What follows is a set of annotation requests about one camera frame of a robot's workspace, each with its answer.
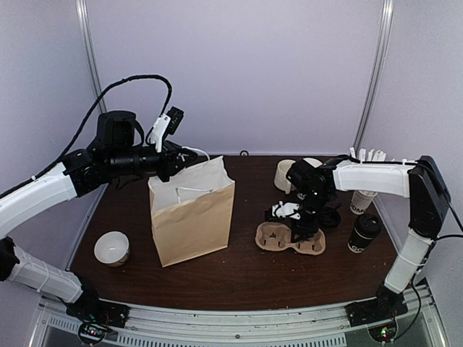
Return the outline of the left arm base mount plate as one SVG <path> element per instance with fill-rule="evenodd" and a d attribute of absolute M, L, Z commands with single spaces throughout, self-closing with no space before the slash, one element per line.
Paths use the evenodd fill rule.
<path fill-rule="evenodd" d="M 129 316 L 129 307 L 100 299 L 86 299 L 75 303 L 64 302 L 66 313 L 81 322 L 103 327 L 124 328 Z"/>

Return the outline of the stack of black paper cups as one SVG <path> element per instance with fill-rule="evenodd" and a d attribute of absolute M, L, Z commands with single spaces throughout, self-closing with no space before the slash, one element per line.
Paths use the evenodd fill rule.
<path fill-rule="evenodd" d="M 313 168 L 317 168 L 323 164 L 320 160 L 316 158 L 310 158 L 310 157 L 303 158 L 303 161 L 310 164 Z M 306 198 L 306 196 L 307 195 L 303 193 L 300 189 L 297 189 L 297 199 L 300 202 L 302 202 L 304 198 Z"/>

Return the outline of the black plastic cup lid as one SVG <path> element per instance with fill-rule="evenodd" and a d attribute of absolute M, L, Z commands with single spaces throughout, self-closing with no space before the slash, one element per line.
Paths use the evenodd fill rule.
<path fill-rule="evenodd" d="M 355 229 L 364 237 L 376 237 L 382 228 L 381 220 L 372 214 L 359 215 L 354 224 Z"/>

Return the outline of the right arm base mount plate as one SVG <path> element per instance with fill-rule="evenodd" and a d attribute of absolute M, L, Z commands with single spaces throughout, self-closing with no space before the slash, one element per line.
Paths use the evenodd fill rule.
<path fill-rule="evenodd" d="M 354 301 L 346 305 L 345 310 L 351 327 L 369 325 L 408 313 L 408 307 L 404 303 L 402 296 L 398 299 L 386 299 L 383 297 L 366 301 Z"/>

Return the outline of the cardboard cup carrier tray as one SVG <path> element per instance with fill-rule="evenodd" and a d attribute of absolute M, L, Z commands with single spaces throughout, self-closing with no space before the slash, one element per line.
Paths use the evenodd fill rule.
<path fill-rule="evenodd" d="M 304 241 L 292 241 L 290 228 L 282 223 L 264 222 L 256 229 L 255 243 L 268 252 L 282 252 L 293 249 L 300 254 L 318 256 L 326 250 L 325 234 L 319 229 L 317 233 Z"/>

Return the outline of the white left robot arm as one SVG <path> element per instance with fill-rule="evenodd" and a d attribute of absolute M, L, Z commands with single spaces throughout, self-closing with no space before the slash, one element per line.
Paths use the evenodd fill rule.
<path fill-rule="evenodd" d="M 172 107 L 155 121 L 148 136 L 131 111 L 110 111 L 98 117 L 96 136 L 85 148 L 53 164 L 39 178 L 1 198 L 1 280 L 10 280 L 54 295 L 89 321 L 104 313 L 98 293 L 84 278 L 60 270 L 17 246 L 9 233 L 43 211 L 82 197 L 104 184 L 129 176 L 135 180 L 155 174 L 167 182 L 197 154 L 167 140 L 184 118 Z"/>

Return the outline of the black paper coffee cup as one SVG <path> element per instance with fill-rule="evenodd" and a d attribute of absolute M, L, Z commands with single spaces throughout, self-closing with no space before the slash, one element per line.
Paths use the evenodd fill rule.
<path fill-rule="evenodd" d="M 352 252 L 359 254 L 362 253 L 378 236 L 379 234 L 376 237 L 372 238 L 364 237 L 363 235 L 358 233 L 355 227 L 353 227 L 347 245 Z"/>

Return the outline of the brown paper takeout bag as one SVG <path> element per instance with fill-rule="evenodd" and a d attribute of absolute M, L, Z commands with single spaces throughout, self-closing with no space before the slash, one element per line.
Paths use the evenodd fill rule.
<path fill-rule="evenodd" d="M 185 168 L 168 182 L 151 177 L 148 188 L 153 243 L 162 267 L 228 247 L 235 181 L 224 156 Z"/>

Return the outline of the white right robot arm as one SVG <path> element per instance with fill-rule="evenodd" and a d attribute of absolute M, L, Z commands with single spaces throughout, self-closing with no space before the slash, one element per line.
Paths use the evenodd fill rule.
<path fill-rule="evenodd" d="M 290 166 L 286 178 L 303 194 L 295 211 L 309 223 L 338 192 L 375 192 L 408 201 L 407 235 L 370 308 L 375 318 L 386 319 L 425 264 L 451 208 L 449 190 L 434 159 L 423 155 L 412 161 L 380 161 L 337 155 L 319 166 L 302 159 Z"/>

